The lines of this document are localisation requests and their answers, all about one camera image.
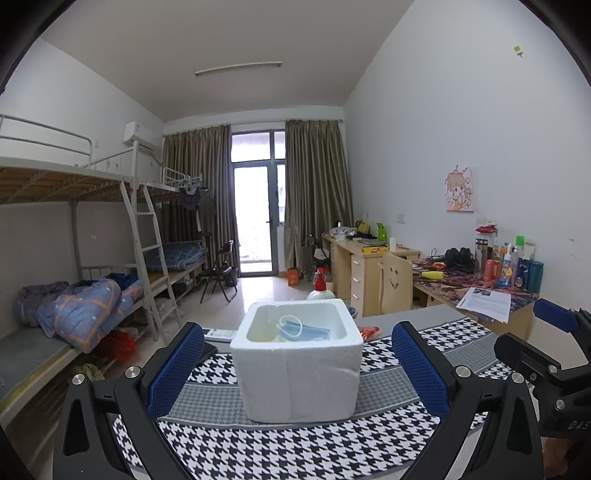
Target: window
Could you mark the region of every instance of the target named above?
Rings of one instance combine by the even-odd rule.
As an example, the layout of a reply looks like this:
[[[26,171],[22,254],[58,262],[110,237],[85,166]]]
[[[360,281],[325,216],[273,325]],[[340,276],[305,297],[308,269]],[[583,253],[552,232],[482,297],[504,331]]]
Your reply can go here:
[[[285,132],[275,132],[275,159],[285,159]]]
[[[232,135],[232,162],[270,159],[269,132]]]
[[[285,164],[277,165],[277,199],[279,200],[279,223],[285,222]]]

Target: folding chair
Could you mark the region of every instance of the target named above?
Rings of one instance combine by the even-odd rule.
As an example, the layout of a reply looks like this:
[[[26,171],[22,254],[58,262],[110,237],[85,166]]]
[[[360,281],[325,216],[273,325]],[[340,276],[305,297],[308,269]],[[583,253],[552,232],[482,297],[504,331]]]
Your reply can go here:
[[[236,293],[234,296],[229,299],[228,295],[226,295],[226,291],[223,288],[222,280],[228,274],[232,272],[232,266],[228,265],[227,258],[228,255],[232,253],[232,248],[234,247],[234,240],[230,240],[228,243],[224,244],[221,249],[217,252],[215,263],[213,264],[212,268],[208,268],[201,272],[201,277],[207,277],[207,283],[205,284],[205,288],[203,289],[203,293],[201,295],[201,301],[199,303],[203,303],[203,298],[205,296],[205,292],[207,291],[207,287],[209,286],[209,281],[212,278],[215,278],[216,281],[213,285],[212,293],[216,291],[216,287],[219,284],[220,288],[222,289],[222,293],[224,297],[226,297],[227,301],[232,301],[236,295],[238,295],[238,288],[236,286],[236,282],[232,277],[232,282],[234,283],[234,290]]]

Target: ceiling light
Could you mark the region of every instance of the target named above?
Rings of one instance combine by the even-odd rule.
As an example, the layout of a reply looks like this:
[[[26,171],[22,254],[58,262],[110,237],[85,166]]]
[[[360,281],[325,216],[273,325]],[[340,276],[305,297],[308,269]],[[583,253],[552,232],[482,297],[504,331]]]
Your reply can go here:
[[[204,75],[211,75],[213,73],[231,72],[234,70],[245,70],[245,69],[263,69],[263,68],[279,68],[283,66],[282,61],[260,61],[257,63],[239,63],[237,65],[228,65],[226,67],[218,67],[215,69],[199,70],[195,72],[196,77],[202,77]]]

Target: white ceiling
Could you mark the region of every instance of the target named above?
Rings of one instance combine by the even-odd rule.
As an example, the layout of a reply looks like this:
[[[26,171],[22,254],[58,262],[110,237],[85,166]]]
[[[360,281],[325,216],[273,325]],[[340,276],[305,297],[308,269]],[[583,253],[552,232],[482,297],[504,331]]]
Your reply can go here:
[[[43,38],[162,120],[345,104],[412,0],[77,0]],[[282,60],[280,69],[196,70]]]

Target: yellow box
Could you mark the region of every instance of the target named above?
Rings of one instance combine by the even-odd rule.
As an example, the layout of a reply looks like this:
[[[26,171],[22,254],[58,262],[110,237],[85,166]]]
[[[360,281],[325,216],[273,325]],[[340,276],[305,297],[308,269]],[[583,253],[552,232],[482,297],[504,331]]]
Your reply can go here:
[[[364,247],[363,253],[364,254],[381,254],[381,253],[387,252],[388,250],[389,250],[389,247],[387,245],[384,245],[383,247]]]

